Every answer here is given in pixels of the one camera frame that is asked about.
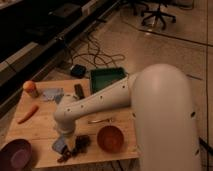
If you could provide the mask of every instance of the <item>wooden table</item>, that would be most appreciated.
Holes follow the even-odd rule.
[[[87,79],[38,82],[36,85],[39,91],[45,88],[63,88],[64,92],[74,92],[74,84],[78,83],[83,86],[84,93],[88,96],[90,94],[90,88],[89,80]],[[25,123],[17,124],[17,121],[28,112],[33,104],[39,105],[39,110]],[[80,154],[76,158],[71,158],[66,163],[57,163],[60,154],[52,150],[53,142],[59,137],[58,133],[54,130],[56,123],[53,119],[53,113],[56,110],[56,106],[54,101],[42,101],[41,96],[32,99],[25,92],[22,93],[6,136],[6,142],[17,138],[29,140],[33,148],[33,156],[30,163],[31,167],[45,168],[138,157],[132,111],[130,108],[123,108],[95,113],[77,120],[75,134],[89,135],[92,140],[91,146],[89,146],[86,154]],[[88,124],[88,121],[109,117],[114,117],[115,121],[112,123],[102,122]],[[121,152],[118,154],[108,154],[102,151],[96,142],[98,131],[109,124],[117,126],[124,134],[125,143]]]

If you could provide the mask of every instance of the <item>chair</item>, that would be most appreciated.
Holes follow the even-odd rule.
[[[161,22],[163,23],[163,27],[162,30],[166,29],[166,22],[163,18],[163,16],[165,17],[170,17],[172,18],[172,23],[176,23],[176,17],[174,15],[168,14],[168,13],[164,13],[161,11],[161,5],[164,5],[165,7],[167,7],[167,4],[171,2],[171,0],[155,0],[158,2],[158,8],[156,11],[151,11],[151,10],[145,10],[141,12],[141,16],[144,16],[144,13],[149,13],[151,15],[149,15],[148,17],[145,17],[142,21],[142,25],[146,25],[146,21],[152,17],[155,17],[155,21],[157,22],[158,19],[161,20]]]
[[[133,15],[137,15],[138,14],[135,4],[143,5],[143,6],[146,7],[146,11],[149,10],[149,6],[147,4],[145,4],[145,3],[143,3],[140,0],[120,0],[120,5],[119,6],[126,5],[126,4],[130,4],[131,5],[131,7],[133,9]]]

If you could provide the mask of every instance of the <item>wooden bowl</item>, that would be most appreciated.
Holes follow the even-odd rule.
[[[97,142],[101,149],[108,153],[118,153],[124,143],[124,136],[121,130],[115,126],[105,126],[97,136]]]

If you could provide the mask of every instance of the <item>cable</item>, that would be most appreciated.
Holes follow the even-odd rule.
[[[119,160],[117,160],[118,166],[120,168],[121,171],[124,171],[123,167],[121,166],[121,162]]]

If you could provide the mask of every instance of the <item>carrot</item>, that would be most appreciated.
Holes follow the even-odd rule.
[[[21,124],[25,121],[27,121],[28,119],[30,119],[31,116],[34,115],[34,113],[36,113],[36,111],[39,109],[38,105],[34,105],[31,107],[30,111],[22,118],[18,121],[18,124]]]

